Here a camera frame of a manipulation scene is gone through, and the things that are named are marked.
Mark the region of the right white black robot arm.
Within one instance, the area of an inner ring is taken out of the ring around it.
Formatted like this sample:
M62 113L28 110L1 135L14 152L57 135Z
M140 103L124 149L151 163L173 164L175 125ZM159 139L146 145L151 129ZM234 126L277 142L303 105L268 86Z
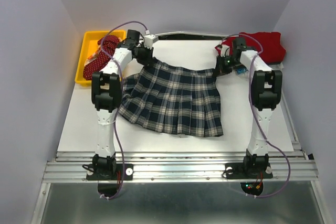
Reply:
M244 66L248 72L249 104L253 114L251 138L242 162L228 163L222 174L227 179L272 178L267 133L272 114L280 103L282 72L270 68L256 51L246 44L246 35L232 36L232 53L223 50L216 58L213 77L217 78Z

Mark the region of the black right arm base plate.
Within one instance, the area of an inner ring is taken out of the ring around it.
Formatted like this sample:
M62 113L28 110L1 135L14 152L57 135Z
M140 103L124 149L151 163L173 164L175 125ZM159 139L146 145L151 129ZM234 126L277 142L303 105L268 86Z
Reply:
M272 172L267 173L267 169L270 166L252 166L247 167L243 163L226 163L225 169L222 173L222 177L226 179L271 179L273 178Z

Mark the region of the navy white plaid skirt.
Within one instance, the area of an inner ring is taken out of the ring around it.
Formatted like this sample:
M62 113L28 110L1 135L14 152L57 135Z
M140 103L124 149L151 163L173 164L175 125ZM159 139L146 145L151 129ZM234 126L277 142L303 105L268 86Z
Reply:
M213 72L154 58L152 66L125 78L119 115L158 133L222 136L221 97Z

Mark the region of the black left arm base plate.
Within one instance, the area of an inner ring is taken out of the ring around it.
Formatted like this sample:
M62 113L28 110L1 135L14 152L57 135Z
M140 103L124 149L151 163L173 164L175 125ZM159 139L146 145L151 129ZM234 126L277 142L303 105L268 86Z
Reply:
M115 172L105 169L94 170L92 164L83 164L82 168L87 172L86 180L88 181L129 181L133 179L134 166L133 164L125 163L123 166L121 163L116 164Z

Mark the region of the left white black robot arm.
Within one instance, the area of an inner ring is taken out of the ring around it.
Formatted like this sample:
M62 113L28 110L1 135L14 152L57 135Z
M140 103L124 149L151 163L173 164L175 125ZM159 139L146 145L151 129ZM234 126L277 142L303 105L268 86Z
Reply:
M122 100L122 72L133 59L148 67L153 62L153 45L157 36L148 30L128 30L124 40L105 35L99 42L99 54L108 57L107 64L92 74L91 101L98 116L95 155L87 167L88 180L113 180L123 171L116 163L114 128Z

